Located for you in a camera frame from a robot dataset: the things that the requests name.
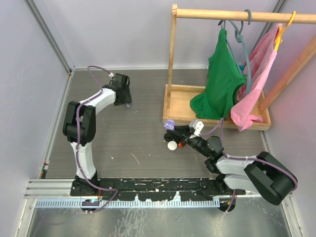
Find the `black round charging case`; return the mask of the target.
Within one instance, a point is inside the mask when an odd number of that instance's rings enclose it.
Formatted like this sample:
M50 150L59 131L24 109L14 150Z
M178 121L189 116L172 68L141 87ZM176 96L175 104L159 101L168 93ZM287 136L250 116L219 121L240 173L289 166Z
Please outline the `black round charging case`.
M164 134L164 140L167 142L173 141L173 137L170 133L165 133Z

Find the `white round charging case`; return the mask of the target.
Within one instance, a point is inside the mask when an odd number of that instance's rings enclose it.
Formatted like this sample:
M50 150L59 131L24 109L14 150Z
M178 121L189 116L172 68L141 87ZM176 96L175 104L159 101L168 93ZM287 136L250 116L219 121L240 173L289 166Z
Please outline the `white round charging case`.
M178 145L175 141L169 141L167 147L169 150L174 151L177 149Z

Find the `purple round charging case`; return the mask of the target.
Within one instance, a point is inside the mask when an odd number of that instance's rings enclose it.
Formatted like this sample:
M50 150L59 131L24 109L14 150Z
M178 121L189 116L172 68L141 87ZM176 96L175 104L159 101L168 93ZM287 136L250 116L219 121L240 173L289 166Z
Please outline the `purple round charging case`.
M166 130L174 130L175 129L175 122L172 119L167 119L163 126L164 126L164 128L166 128Z

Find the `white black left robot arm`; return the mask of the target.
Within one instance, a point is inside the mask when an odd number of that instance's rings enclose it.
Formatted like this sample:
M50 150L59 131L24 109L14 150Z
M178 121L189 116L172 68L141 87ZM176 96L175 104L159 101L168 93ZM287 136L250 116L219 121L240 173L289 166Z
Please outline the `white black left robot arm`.
M74 151L76 176L71 195L94 196L100 187L93 162L92 141L96 134L96 116L109 105L130 105L130 78L124 74L110 74L112 80L85 100L71 101L67 105L62 132Z

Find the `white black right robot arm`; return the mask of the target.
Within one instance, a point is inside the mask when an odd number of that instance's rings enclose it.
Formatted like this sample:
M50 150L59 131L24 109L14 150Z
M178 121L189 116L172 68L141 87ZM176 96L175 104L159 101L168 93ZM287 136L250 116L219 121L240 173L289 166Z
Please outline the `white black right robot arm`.
M267 202L279 205L298 187L295 175L268 152L256 156L232 156L225 153L218 136L207 139L194 134L189 125L167 130L164 139L175 146L190 146L206 157L205 166L217 174L217 190L228 194L232 190L256 192Z

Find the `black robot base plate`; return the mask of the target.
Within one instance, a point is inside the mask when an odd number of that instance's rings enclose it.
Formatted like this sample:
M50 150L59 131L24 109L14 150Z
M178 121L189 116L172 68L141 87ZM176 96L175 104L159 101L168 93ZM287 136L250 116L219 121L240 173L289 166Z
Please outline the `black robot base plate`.
M85 180L77 178L72 183L70 195L100 195L103 200L109 200L113 196L112 189L117 189L114 200L133 201L138 198L140 201L171 201L179 194L180 201L206 201L233 193L224 183L210 178L101 178L96 180L96 185L107 190L98 191Z

